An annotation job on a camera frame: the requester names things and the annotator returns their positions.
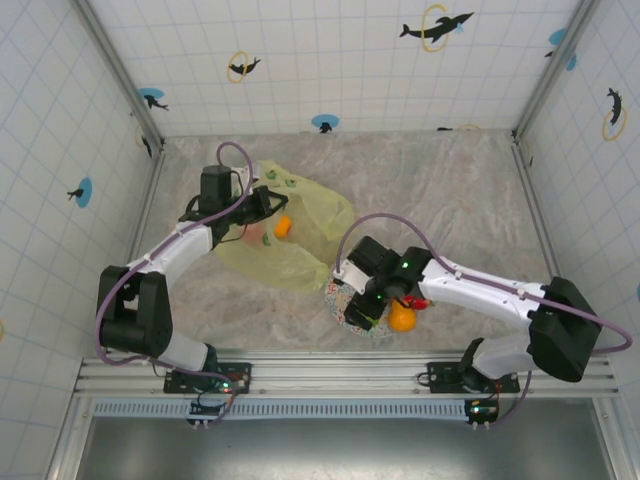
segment white tiled wall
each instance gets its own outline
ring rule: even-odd
[[[555,48],[549,37],[578,0],[440,2],[448,16],[473,16],[436,53],[399,38],[405,23],[421,28],[432,2],[93,4],[136,84],[164,92],[169,111],[152,114],[170,136],[317,131],[318,114],[338,116],[342,131],[514,128]],[[434,7],[426,28],[444,15]],[[261,62],[234,84],[227,67],[238,51]]]
[[[564,275],[594,309],[634,335],[612,356],[640,432],[640,2],[604,0],[527,138],[532,175]],[[627,123],[607,137],[618,91]],[[612,336],[610,344],[619,341]]]
[[[67,0],[0,2],[0,478],[41,478],[151,160]],[[89,177],[86,208],[66,192]]]

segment orange fruit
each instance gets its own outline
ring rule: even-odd
[[[391,300],[391,313],[387,322],[391,330],[408,332],[416,326],[416,312],[410,308],[404,308],[396,300]]]
[[[291,221],[291,219],[287,215],[282,215],[280,217],[280,220],[278,221],[278,225],[276,226],[275,230],[273,231],[273,235],[277,239],[282,240],[287,235],[289,235],[289,230],[291,230],[292,224],[293,224],[293,222]]]

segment plastic bag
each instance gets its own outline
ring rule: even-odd
[[[322,287],[335,261],[342,235],[354,222],[351,203],[326,187],[293,175],[275,162],[260,163],[255,186],[289,197],[284,210],[255,225],[233,227],[215,252],[229,268],[270,287],[311,292]],[[282,215],[292,226],[279,240],[274,235]]]

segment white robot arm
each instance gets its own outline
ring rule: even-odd
[[[150,250],[162,253],[155,258],[147,253],[124,267],[110,266],[102,272],[98,305],[127,272],[143,264],[105,311],[99,336],[103,347],[146,355],[186,370],[215,371],[213,347],[173,330],[169,290],[194,261],[220,243],[232,224],[259,222],[287,203],[286,196],[267,187],[252,188],[258,178],[255,170],[253,178],[249,178],[248,168],[205,167],[200,177],[200,195],[189,202],[174,232]],[[244,186],[248,195],[238,208],[213,222],[193,226],[232,205]],[[277,200],[275,206],[271,199]],[[175,233],[179,238],[172,241]]]
[[[456,273],[445,269],[428,250],[410,247],[400,256],[364,237],[332,274],[334,281],[356,291],[345,310],[346,321],[368,330],[377,324],[391,299],[402,301],[407,295],[453,303],[517,329],[509,336],[471,343],[460,362],[460,373],[469,388],[482,390],[483,384],[506,374],[536,369],[570,382],[582,378],[601,327],[525,296],[528,293],[593,313],[573,283],[559,277],[549,285],[508,280],[441,260]],[[469,275],[484,283],[465,278]]]

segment ventilation grate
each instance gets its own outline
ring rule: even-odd
[[[189,418],[189,399],[100,399],[95,403],[96,417]],[[215,405],[218,401],[203,404]],[[357,400],[357,399],[243,399],[236,400],[225,417],[229,420],[285,418],[431,418],[466,420],[464,400]]]

